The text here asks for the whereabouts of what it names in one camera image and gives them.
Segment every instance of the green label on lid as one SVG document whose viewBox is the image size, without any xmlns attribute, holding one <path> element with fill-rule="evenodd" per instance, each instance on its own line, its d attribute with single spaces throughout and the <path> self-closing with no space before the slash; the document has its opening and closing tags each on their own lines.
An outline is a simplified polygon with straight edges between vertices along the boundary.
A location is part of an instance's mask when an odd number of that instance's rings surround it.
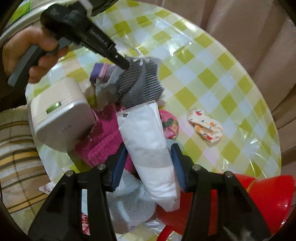
<svg viewBox="0 0 296 241">
<path fill-rule="evenodd" d="M 62 105 L 61 102 L 54 103 L 51 107 L 49 107 L 46 110 L 46 113 L 48 114 L 48 113 L 52 112 L 53 110 L 55 110 L 56 108 L 58 108 L 61 105 Z"/>
</svg>

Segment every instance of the hand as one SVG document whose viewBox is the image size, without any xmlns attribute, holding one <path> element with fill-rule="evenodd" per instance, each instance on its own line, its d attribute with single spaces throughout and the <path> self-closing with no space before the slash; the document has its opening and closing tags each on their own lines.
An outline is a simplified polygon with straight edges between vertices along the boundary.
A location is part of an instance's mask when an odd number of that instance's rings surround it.
<svg viewBox="0 0 296 241">
<path fill-rule="evenodd" d="M 32 45 L 37 44 L 49 52 L 57 47 L 57 40 L 52 37 L 47 29 L 30 26 L 14 35 L 3 47 L 2 61 L 6 76 L 10 76 L 19 59 Z M 59 58 L 68 53 L 69 48 L 60 49 L 56 55 L 42 56 L 38 66 L 29 70 L 29 83 L 37 83 L 58 62 Z"/>
</svg>

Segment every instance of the gray gripper handle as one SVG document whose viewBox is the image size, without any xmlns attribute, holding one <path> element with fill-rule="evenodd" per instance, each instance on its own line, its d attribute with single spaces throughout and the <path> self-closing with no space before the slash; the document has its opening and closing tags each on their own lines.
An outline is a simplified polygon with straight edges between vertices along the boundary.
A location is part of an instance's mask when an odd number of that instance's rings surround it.
<svg viewBox="0 0 296 241">
<path fill-rule="evenodd" d="M 8 84 L 15 88 L 24 89 L 28 84 L 29 70 L 38 65 L 39 59 L 44 55 L 54 55 L 59 49 L 66 47 L 71 42 L 66 38 L 58 41 L 58 46 L 51 52 L 42 50 L 38 45 L 31 45 L 16 64 L 13 73 L 8 79 Z"/>
</svg>

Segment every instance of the green and white tablecloth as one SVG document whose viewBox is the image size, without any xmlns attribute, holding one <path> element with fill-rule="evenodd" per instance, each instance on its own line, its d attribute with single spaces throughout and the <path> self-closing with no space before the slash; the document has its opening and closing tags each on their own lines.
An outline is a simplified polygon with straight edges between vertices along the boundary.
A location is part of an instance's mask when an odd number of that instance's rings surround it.
<svg viewBox="0 0 296 241">
<path fill-rule="evenodd" d="M 271 113 L 250 76 L 224 46 L 205 31 L 161 7 L 119 0 L 93 18 L 117 44 L 121 54 L 144 55 L 163 60 L 159 78 L 165 87 L 162 108 L 179 120 L 177 140 L 195 163 L 213 172 L 231 170 L 257 178 L 280 174 L 278 133 Z M 80 48 L 67 56 L 39 84 L 28 85 L 28 101 L 65 76 L 75 78 L 90 104 L 95 106 L 89 75 L 95 62 L 108 61 Z M 187 122 L 190 110 L 222 123 L 223 137 L 209 144 Z M 87 169 L 81 160 L 71 161 L 36 141 L 40 158 L 50 162 L 58 180 L 63 171 Z M 149 231 L 127 234 L 128 240 L 155 240 Z"/>
</svg>

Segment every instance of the finger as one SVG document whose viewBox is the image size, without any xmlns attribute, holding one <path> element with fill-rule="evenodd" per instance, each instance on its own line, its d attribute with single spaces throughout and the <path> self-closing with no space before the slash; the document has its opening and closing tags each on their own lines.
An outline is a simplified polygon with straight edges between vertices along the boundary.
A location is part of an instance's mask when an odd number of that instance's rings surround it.
<svg viewBox="0 0 296 241">
<path fill-rule="evenodd" d="M 31 81 L 35 81 L 34 83 L 39 82 L 41 78 L 47 74 L 47 72 L 48 72 L 48 69 L 42 68 L 40 66 L 31 67 L 29 70 L 30 77 L 28 82 L 29 83 L 32 83 Z"/>
<path fill-rule="evenodd" d="M 69 47 L 66 46 L 66 47 L 60 49 L 60 50 L 57 52 L 57 56 L 58 56 L 59 58 L 64 57 L 64 56 L 68 53 L 68 51 L 69 51 Z"/>
<path fill-rule="evenodd" d="M 53 55 L 53 56 L 45 55 L 39 59 L 38 66 L 44 69 L 50 70 L 53 66 L 55 66 L 58 60 L 59 58 L 57 55 Z"/>
<path fill-rule="evenodd" d="M 50 36 L 47 29 L 30 26 L 18 32 L 7 44 L 11 50 L 17 46 L 18 51 L 15 57 L 19 58 L 32 44 L 39 45 L 47 52 L 52 51 L 57 47 L 57 40 Z"/>
</svg>

